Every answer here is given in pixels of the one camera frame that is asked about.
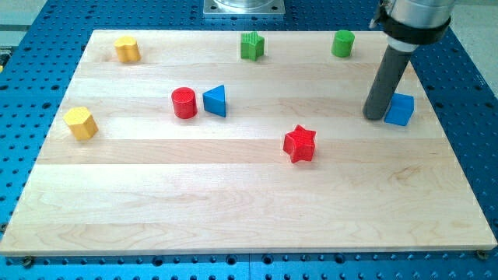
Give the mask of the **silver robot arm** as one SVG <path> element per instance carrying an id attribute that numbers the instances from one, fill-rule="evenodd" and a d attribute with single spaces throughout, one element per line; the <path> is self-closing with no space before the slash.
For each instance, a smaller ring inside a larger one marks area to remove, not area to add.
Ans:
<path id="1" fill-rule="evenodd" d="M 440 41 L 451 23 L 455 0 L 380 0 L 369 28 L 381 24 L 388 45 L 412 53 Z"/>

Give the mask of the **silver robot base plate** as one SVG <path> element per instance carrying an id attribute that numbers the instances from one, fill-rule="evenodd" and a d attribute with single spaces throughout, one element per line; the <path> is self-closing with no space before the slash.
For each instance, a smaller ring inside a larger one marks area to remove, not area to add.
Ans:
<path id="1" fill-rule="evenodd" d="M 205 0 L 203 14 L 207 16 L 226 15 L 284 15 L 284 0 Z"/>

